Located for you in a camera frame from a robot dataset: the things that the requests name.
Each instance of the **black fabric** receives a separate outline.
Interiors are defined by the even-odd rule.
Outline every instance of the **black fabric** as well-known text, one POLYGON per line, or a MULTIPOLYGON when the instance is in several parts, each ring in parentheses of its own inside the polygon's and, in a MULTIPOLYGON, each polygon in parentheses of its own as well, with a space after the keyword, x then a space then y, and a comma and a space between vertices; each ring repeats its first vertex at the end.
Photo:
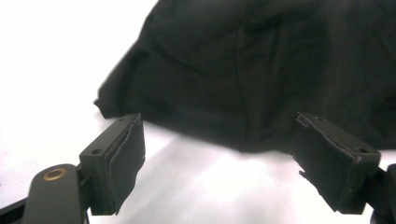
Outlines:
POLYGON ((297 111, 395 148, 396 2, 161 0, 95 104, 241 151, 288 150, 297 111))

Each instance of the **white background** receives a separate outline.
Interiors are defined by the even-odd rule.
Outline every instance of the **white background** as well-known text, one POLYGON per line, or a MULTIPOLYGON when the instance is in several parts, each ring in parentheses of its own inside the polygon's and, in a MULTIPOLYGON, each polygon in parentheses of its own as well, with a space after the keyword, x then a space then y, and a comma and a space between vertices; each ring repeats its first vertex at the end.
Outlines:
MULTIPOLYGON (((156 1, 0 2, 0 208, 78 164, 112 120, 93 105, 156 1)), ((291 156, 240 154, 145 122, 147 162, 118 216, 91 223, 369 223, 334 213, 291 156)), ((396 161, 384 153, 381 166, 396 161)))

